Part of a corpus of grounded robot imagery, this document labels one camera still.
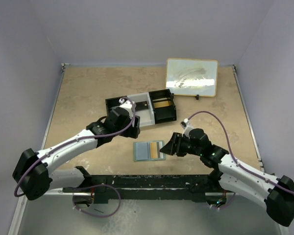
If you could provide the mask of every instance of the metal frame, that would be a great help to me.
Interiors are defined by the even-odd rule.
[[[245,111],[246,119],[247,119],[249,129],[250,129],[253,141],[254,141],[254,146],[255,146],[256,154],[257,154],[259,164],[260,164],[260,167],[261,167],[261,171],[265,172],[265,169],[264,169],[264,166],[263,166],[263,163],[262,163],[262,159],[260,157],[260,153],[259,153],[259,150],[258,150],[256,138],[255,138],[255,135],[254,135],[254,132],[253,132],[253,129],[252,129],[252,126],[251,126],[251,122],[250,122],[250,119],[249,119],[249,115],[248,115],[248,112],[247,112],[246,104],[245,104],[245,101],[244,101],[244,98],[243,98],[243,95],[242,95],[242,90],[241,90],[241,87],[240,87],[240,84],[239,84],[239,81],[238,81],[238,77],[237,77],[237,73],[236,73],[236,67],[234,65],[229,65],[229,66],[233,70],[235,81],[236,81],[236,84],[237,84],[237,87],[238,87],[238,90],[239,90],[239,94],[240,94],[240,97],[241,97],[241,101],[242,101],[242,104],[243,104],[243,108],[244,108],[244,111]],[[49,120],[48,120],[48,124],[47,124],[47,127],[46,127],[46,131],[45,131],[45,135],[44,135],[44,138],[43,138],[41,149],[44,148],[45,143],[46,143],[46,139],[47,139],[47,135],[48,135],[48,132],[49,132],[51,120],[52,120],[52,117],[53,117],[55,105],[56,105],[56,102],[57,102],[57,99],[58,99],[58,96],[59,96],[60,88],[61,88],[63,77],[64,77],[64,74],[65,74],[65,68],[66,68],[66,64],[63,66],[62,76],[61,76],[61,79],[60,79],[60,82],[59,82],[59,87],[58,87],[58,90],[57,90],[57,93],[56,93],[56,98],[54,100],[52,111],[51,111],[51,114],[50,114],[50,117],[49,117]],[[58,190],[58,189],[50,190],[46,194],[48,194],[48,195],[59,195],[59,194],[72,195],[72,193],[64,193],[62,190]],[[74,195],[89,195],[89,193],[74,193]],[[206,196],[209,196],[209,195],[216,196],[216,195],[221,195],[221,194],[220,193],[206,193]],[[9,230],[8,235],[17,235],[18,234],[26,203],[27,203],[27,198],[25,196],[22,196],[22,197],[20,197],[18,199],[17,206],[16,206],[16,209],[15,209],[15,212],[14,212],[14,216],[13,216],[13,219],[12,219],[12,222],[11,222],[11,226],[10,226],[10,230]],[[280,229],[280,234],[281,235],[291,235],[288,228],[279,225],[279,229]]]
[[[118,189],[124,200],[190,200],[205,203],[207,193],[219,193],[223,188],[208,180],[208,175],[89,175],[81,188],[93,184],[112,185]],[[74,188],[63,188],[64,193],[79,192]],[[96,189],[94,204],[107,204],[110,199],[118,199],[114,189]]]

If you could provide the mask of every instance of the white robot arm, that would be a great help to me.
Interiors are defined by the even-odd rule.
[[[83,152],[110,142],[116,135],[137,138],[140,133],[139,117],[135,116],[134,105],[132,101],[123,103],[113,109],[104,122],[101,122],[103,118],[100,118],[76,136],[53,147],[38,152],[32,149],[24,151],[13,172],[13,178],[17,182],[14,195],[17,197],[26,195],[29,200],[35,200],[53,188],[92,186],[93,182],[87,179],[87,175],[90,175],[83,167],[71,170],[57,168]],[[207,167],[214,169],[208,175],[210,181],[217,183],[224,190],[238,193],[254,201],[277,223],[283,226],[290,225],[294,218],[292,179],[287,176],[279,179],[243,163],[233,155],[230,145],[228,152],[211,144],[203,130],[192,127],[188,119],[181,122],[181,125],[184,129],[183,133],[173,133],[171,140],[160,149],[160,152],[168,155],[176,154],[179,157],[186,154],[199,156]],[[145,180],[148,180],[153,176],[138,176],[139,179],[141,177],[146,177]],[[132,178],[133,176],[125,177],[124,180]],[[22,189],[22,194],[18,194],[19,188]]]
[[[218,118],[217,120],[225,131],[221,121]],[[188,119],[181,122],[181,126],[184,129],[183,133],[173,133],[171,140],[160,150],[161,152],[169,155],[176,154],[180,157],[187,153],[200,156],[207,167],[214,169],[208,177],[224,190],[238,193],[257,203],[277,223],[283,226],[290,225],[294,218],[292,179],[287,176],[279,179],[238,160],[233,155],[226,131],[230,153],[211,144],[204,131],[194,128]]]
[[[35,200],[53,188],[77,187],[84,181],[81,170],[59,170],[59,166],[110,142],[114,136],[137,138],[140,119],[135,116],[135,103],[124,99],[120,103],[108,117],[92,122],[74,137],[38,152],[32,149],[24,151],[13,172],[13,178],[18,183],[14,195],[26,195],[29,200]]]

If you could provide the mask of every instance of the beige floor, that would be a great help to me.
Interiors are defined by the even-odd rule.
[[[59,97],[50,125],[46,147],[51,147],[80,132],[89,123],[106,115],[105,99],[165,88],[165,67],[69,67],[65,71]],[[230,67],[219,67],[217,95],[195,100],[175,96],[176,122],[141,129],[138,139],[115,137],[112,142],[86,152],[61,166],[84,166],[91,174],[207,174],[211,169],[197,156],[167,156],[165,161],[134,162],[133,142],[164,140],[173,132],[182,132],[179,122],[199,110],[217,115],[224,123],[234,154],[259,169],[259,163],[245,117],[237,84]],[[224,133],[213,117],[200,114],[192,119],[212,143],[227,148]]]

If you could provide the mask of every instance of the gray wall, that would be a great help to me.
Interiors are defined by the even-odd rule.
[[[32,0],[62,62],[235,64],[273,0]]]
[[[294,179],[294,0],[275,1],[238,77],[266,171]]]
[[[0,0],[0,235],[17,199],[12,172],[39,149],[60,78],[60,62],[27,0]]]

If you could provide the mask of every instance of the purple cable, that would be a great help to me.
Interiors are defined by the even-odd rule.
[[[214,117],[214,118],[220,123],[220,125],[221,125],[221,127],[222,127],[222,129],[223,129],[223,131],[224,131],[225,137],[226,137],[226,142],[227,142],[227,146],[228,146],[228,148],[229,148],[230,155],[231,155],[233,161],[236,163],[236,165],[238,165],[241,169],[243,169],[243,170],[246,171],[247,173],[252,174],[253,176],[258,177],[259,179],[262,179],[262,180],[264,180],[264,181],[270,183],[271,185],[276,186],[277,188],[279,188],[279,189],[281,189],[281,190],[283,190],[283,191],[285,191],[285,192],[287,192],[287,193],[290,193],[290,194],[294,195],[294,191],[291,191],[291,190],[289,190],[289,189],[287,189],[287,188],[284,188],[284,187],[282,187],[282,186],[276,184],[275,182],[271,181],[270,179],[267,179],[266,177],[264,177],[264,176],[262,176],[262,175],[259,175],[259,174],[255,173],[255,172],[252,172],[251,170],[249,170],[249,169],[247,169],[246,167],[242,166],[242,165],[237,161],[237,159],[234,157],[234,154],[233,154],[233,151],[232,151],[232,148],[231,148],[231,145],[230,145],[230,140],[229,140],[228,133],[227,133],[227,131],[226,131],[226,129],[225,129],[223,123],[221,122],[221,120],[220,120],[216,115],[214,115],[213,113],[211,113],[211,112],[209,112],[209,111],[198,111],[198,112],[192,114],[192,115],[188,118],[188,120],[190,120],[192,117],[194,117],[195,115],[200,114],[200,113],[207,113],[207,114],[210,114],[210,115],[212,115],[212,116],[213,116],[213,117]]]
[[[95,138],[95,139],[97,139],[97,138],[105,138],[105,137],[110,137],[110,136],[117,136],[117,135],[119,135],[119,134],[121,134],[122,132],[124,132],[124,131],[126,131],[132,124],[133,124],[133,121],[135,120],[135,104],[133,103],[133,101],[131,100],[131,99],[129,99],[128,97],[122,97],[121,99],[120,99],[120,103],[125,103],[125,100],[128,100],[131,104],[132,104],[132,112],[133,112],[133,117],[132,117],[132,119],[131,119],[131,121],[129,122],[129,124],[125,127],[125,128],[123,128],[122,130],[120,130],[120,131],[117,131],[117,132],[115,132],[115,133],[111,133],[111,134],[106,134],[106,135],[98,135],[98,136],[83,136],[83,137],[80,137],[78,140],[84,140],[84,139],[93,139],[93,138]],[[63,148],[63,147],[65,147],[65,146],[67,146],[67,145],[69,145],[69,144],[71,144],[71,143],[74,143],[74,142],[76,142],[76,141],[78,141],[78,140],[76,140],[76,139],[74,139],[74,140],[70,140],[70,141],[67,141],[67,142],[65,142],[65,143],[63,143],[63,144],[60,144],[60,145],[58,145],[57,147],[55,147],[54,149],[51,149],[50,151],[49,151],[49,153],[48,154],[45,154],[45,155],[43,155],[41,158],[39,158],[39,159],[37,159],[26,171],[25,171],[25,173],[21,176],[21,178],[20,178],[20,180],[18,181],[18,183],[17,183],[17,185],[16,185],[16,187],[15,187],[15,189],[14,189],[14,196],[15,197],[21,197],[21,196],[24,196],[25,195],[25,193],[21,193],[21,194],[18,194],[18,190],[19,190],[19,188],[20,188],[20,186],[21,186],[21,184],[22,184],[22,182],[23,182],[23,180],[25,179],[25,177],[28,175],[28,173],[37,165],[37,164],[39,164],[43,159],[45,159],[46,157],[48,157],[50,154],[52,154],[52,153],[54,153],[55,151],[57,151],[57,150],[59,150],[59,149],[61,149],[61,148]]]
[[[223,209],[227,208],[228,206],[230,206],[231,203],[234,201],[235,196],[236,196],[236,193],[233,194],[233,196],[231,197],[231,199],[230,199],[230,201],[229,201],[228,203],[226,203],[226,204],[225,204],[224,206],[222,206],[222,207],[219,207],[220,210],[223,210]]]
[[[108,218],[108,217],[111,217],[113,216],[119,209],[120,209],[120,206],[121,206],[121,195],[120,193],[117,191],[117,189],[115,187],[112,187],[111,185],[105,185],[105,184],[101,184],[101,185],[93,185],[93,186],[90,186],[90,187],[85,187],[85,188],[79,188],[78,190],[87,190],[87,189],[91,189],[91,188],[98,188],[98,187],[108,187],[108,188],[111,188],[113,189],[117,195],[118,195],[118,198],[119,198],[119,204],[118,204],[118,207],[115,209],[114,212],[112,212],[111,214],[107,214],[107,215],[96,215],[96,214],[92,214],[92,213],[89,213],[87,211],[84,211],[82,210],[74,201],[74,193],[73,193],[73,206],[75,209],[79,210],[80,212],[84,213],[84,214],[87,214],[87,215],[90,215],[92,217],[95,217],[95,218]]]

